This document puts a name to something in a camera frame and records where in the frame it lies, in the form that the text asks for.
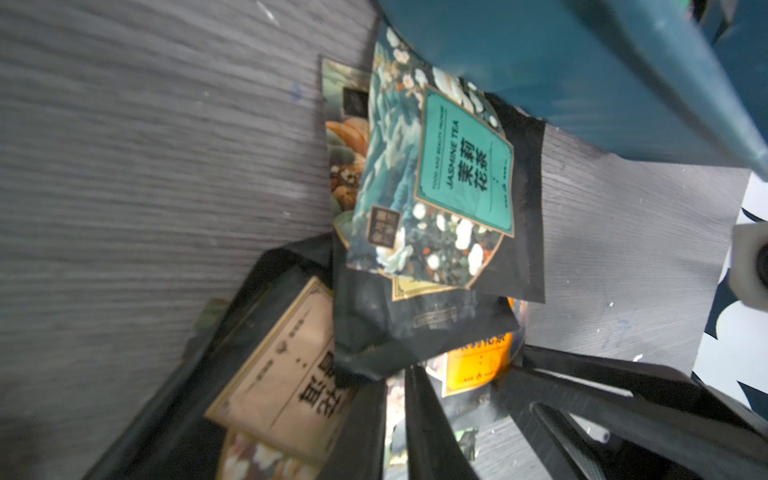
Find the teal label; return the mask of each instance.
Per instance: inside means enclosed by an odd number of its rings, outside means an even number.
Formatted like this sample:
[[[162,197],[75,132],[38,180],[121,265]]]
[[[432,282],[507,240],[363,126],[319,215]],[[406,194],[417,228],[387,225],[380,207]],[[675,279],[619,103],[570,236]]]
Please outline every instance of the teal label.
[[[489,126],[428,88],[416,196],[515,235],[512,146]]]

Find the gray floor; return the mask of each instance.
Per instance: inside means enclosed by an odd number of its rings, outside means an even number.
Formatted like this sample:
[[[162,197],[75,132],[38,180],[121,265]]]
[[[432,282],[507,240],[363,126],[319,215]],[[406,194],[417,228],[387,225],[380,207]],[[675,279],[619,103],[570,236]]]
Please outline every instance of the gray floor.
[[[82,475],[206,299],[329,229],[318,55],[365,67],[375,18],[368,0],[0,5],[0,477]],[[690,371],[746,179],[549,128],[530,343]],[[517,435],[482,433],[483,478],[547,478]]]

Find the yellow label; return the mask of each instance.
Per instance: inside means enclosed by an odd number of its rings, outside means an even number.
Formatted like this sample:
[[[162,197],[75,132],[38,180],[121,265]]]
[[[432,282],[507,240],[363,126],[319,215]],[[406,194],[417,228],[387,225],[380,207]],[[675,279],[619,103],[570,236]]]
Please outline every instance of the yellow label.
[[[493,380],[507,366],[511,345],[512,334],[505,333],[446,353],[442,396],[476,389]]]
[[[333,298],[313,277],[205,416],[322,465],[354,394],[334,375]]]
[[[405,300],[414,296],[427,295],[429,293],[447,292],[456,290],[455,286],[442,285],[440,283],[420,282],[401,276],[392,276],[392,301]]]

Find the tea package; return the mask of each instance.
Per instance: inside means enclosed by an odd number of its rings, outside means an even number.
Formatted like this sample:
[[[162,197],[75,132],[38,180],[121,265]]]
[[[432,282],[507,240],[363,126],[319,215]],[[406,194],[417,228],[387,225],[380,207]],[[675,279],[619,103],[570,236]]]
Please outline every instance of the tea package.
[[[386,21],[369,91],[347,265],[544,302],[544,122],[426,63]]]
[[[280,456],[262,473],[314,478],[355,393],[333,381],[331,278],[329,234],[265,252],[231,302],[207,304],[182,363],[84,478],[210,480],[232,431]]]
[[[368,145],[369,74],[323,60],[333,205],[333,323],[339,381],[385,379],[467,343],[515,332],[508,299],[346,267],[349,226]]]

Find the small black label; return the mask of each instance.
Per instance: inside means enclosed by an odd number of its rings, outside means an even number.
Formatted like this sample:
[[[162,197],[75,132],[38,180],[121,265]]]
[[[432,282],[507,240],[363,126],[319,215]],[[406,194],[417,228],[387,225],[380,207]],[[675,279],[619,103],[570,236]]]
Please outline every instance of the small black label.
[[[368,92],[344,87],[342,109],[350,117],[368,118]]]
[[[393,248],[400,224],[398,211],[384,207],[371,207],[371,221],[368,224],[368,243],[378,247]]]

